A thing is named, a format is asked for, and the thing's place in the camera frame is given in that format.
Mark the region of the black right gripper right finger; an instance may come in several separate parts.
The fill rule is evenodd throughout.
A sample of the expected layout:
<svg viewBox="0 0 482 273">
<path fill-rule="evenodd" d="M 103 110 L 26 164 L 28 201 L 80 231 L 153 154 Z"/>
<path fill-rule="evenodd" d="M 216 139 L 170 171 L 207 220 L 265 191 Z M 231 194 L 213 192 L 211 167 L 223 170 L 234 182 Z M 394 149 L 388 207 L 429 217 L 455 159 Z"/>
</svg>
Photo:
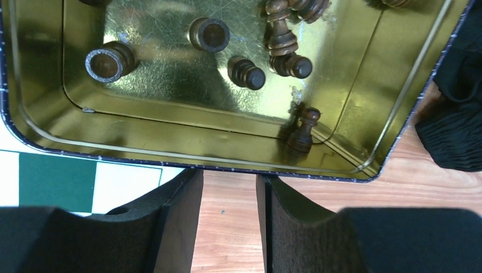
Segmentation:
<svg viewBox="0 0 482 273">
<path fill-rule="evenodd" d="M 455 208 L 330 211 L 256 178 L 266 272 L 480 272 L 481 217 Z"/>
</svg>

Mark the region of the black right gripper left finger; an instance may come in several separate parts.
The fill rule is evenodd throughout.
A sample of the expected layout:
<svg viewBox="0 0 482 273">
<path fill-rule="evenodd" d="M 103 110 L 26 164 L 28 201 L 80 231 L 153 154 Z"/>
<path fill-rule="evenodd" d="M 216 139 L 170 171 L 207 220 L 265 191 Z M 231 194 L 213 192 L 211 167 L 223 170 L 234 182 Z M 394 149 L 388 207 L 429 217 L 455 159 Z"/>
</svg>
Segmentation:
<svg viewBox="0 0 482 273">
<path fill-rule="evenodd" d="M 202 192 L 203 172 L 185 169 L 106 214 L 2 208 L 1 271 L 189 272 Z"/>
</svg>

